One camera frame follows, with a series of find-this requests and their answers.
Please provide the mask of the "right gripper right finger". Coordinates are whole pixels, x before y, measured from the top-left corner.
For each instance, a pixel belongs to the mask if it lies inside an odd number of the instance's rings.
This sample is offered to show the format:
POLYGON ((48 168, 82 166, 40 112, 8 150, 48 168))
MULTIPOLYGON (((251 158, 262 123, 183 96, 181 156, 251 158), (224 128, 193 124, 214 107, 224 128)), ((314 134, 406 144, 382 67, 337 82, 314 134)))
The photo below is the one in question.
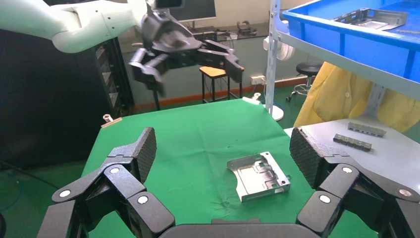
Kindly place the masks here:
POLYGON ((317 142, 303 128, 291 133, 290 154, 314 193, 296 223, 328 237, 344 211, 380 238, 420 235, 420 195, 360 165, 339 147, 317 142))

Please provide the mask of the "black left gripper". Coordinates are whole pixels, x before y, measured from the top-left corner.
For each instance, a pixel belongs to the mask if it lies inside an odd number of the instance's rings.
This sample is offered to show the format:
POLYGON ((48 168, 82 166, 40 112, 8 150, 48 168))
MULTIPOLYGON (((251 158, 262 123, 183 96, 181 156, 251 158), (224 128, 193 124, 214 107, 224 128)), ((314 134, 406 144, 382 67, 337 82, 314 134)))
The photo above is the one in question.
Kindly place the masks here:
POLYGON ((179 21, 166 12, 149 9, 142 19, 143 48, 137 49, 129 65, 134 79, 145 84, 148 90, 165 96, 162 76, 169 70, 169 55, 196 50, 193 61, 202 66, 222 69, 236 83, 242 82, 244 69, 234 55, 234 49, 212 40, 203 43, 179 21), (164 52, 155 54, 151 51, 164 52))

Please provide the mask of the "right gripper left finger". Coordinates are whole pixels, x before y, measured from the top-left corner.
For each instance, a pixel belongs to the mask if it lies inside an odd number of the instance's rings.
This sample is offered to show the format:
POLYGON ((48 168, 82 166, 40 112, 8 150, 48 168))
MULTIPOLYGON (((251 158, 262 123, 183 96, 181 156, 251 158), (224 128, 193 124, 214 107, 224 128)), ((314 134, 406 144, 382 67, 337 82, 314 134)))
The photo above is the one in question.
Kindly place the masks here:
POLYGON ((40 238, 87 238, 115 212, 138 238, 157 238, 173 227, 173 214, 145 187, 156 157, 155 130, 113 148, 98 169, 58 189, 42 221, 40 238))

